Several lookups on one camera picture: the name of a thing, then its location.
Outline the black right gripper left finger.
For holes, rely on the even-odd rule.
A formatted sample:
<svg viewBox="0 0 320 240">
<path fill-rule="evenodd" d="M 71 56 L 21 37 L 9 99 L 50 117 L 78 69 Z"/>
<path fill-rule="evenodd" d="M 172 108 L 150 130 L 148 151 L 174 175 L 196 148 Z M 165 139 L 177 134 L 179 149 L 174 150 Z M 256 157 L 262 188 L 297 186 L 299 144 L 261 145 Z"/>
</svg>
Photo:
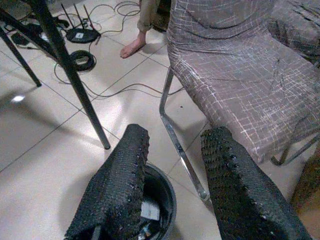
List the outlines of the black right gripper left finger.
<svg viewBox="0 0 320 240">
<path fill-rule="evenodd" d="M 100 240 L 138 239 L 148 131 L 129 124 L 107 160 L 90 179 L 64 237 L 90 240 L 99 228 Z"/>
</svg>

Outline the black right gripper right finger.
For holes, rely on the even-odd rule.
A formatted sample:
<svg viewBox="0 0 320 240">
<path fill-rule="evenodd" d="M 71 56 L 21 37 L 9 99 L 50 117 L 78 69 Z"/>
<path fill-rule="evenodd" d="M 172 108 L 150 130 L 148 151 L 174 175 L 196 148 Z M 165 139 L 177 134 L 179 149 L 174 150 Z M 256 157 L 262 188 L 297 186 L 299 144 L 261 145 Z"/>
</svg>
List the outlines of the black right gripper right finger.
<svg viewBox="0 0 320 240">
<path fill-rule="evenodd" d="M 201 135 L 210 199 L 223 240 L 310 240 L 274 182 L 226 127 Z"/>
</svg>

